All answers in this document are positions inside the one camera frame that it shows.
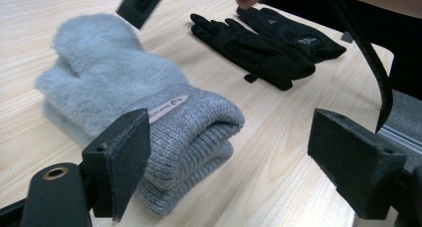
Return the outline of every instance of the black gloves pair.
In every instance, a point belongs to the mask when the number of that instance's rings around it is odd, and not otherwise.
[[[226,59],[252,73],[245,79],[262,78],[282,91],[290,89],[292,80],[310,76],[315,63],[335,59],[345,52],[322,32],[294,22],[279,13],[263,8],[237,10],[257,35],[244,26],[226,19],[211,21],[192,14],[192,33]]]

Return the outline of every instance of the white tag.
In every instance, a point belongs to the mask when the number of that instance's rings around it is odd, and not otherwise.
[[[168,112],[174,110],[179,105],[183,104],[187,100],[187,96],[179,96],[177,98],[172,99],[171,101],[161,105],[151,111],[148,112],[149,114],[149,123],[153,123],[162,116],[166,115]]]

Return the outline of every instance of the glove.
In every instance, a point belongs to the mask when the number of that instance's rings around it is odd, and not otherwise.
[[[310,76],[315,66],[283,44],[257,35],[233,19],[226,23],[211,21],[197,14],[190,16],[195,23],[191,31],[239,67],[286,91],[292,80]]]
[[[189,86],[168,60],[145,53],[118,17],[71,19],[54,47],[59,58],[36,87],[45,95],[46,117],[82,146],[120,115],[148,109],[151,156],[135,193],[152,212],[169,214],[232,155],[228,138],[244,123],[240,110]]]
[[[290,20],[274,10],[238,8],[237,13],[259,34],[287,44],[314,64],[336,59],[346,51],[323,32]]]

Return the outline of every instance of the black strap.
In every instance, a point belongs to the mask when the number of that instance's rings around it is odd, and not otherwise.
[[[387,121],[393,107],[393,93],[387,72],[385,71],[382,62],[372,45],[365,38],[363,32],[360,30],[357,22],[343,0],[327,1],[337,18],[343,24],[344,28],[350,33],[351,37],[356,42],[357,47],[359,47],[360,52],[362,52],[365,57],[365,60],[378,83],[382,101],[381,112],[379,114],[378,124],[376,125],[376,131],[379,131]]]

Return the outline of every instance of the table surface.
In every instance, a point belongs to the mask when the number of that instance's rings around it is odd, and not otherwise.
[[[59,162],[80,163],[82,147],[42,115],[34,80],[52,67],[52,38],[69,18],[114,13],[121,0],[0,0],[0,208],[25,198],[32,175]],[[351,226],[354,213],[307,155],[315,108],[345,114],[375,130],[381,98],[356,45],[341,33],[303,20],[347,48],[282,92],[199,42],[191,13],[239,20],[234,0],[162,0],[140,31],[146,51],[176,63],[194,87],[217,93],[246,118],[230,140],[231,159],[195,186],[164,218],[132,198],[118,226]],[[375,47],[389,71],[393,55]],[[95,226],[112,226],[93,218]]]

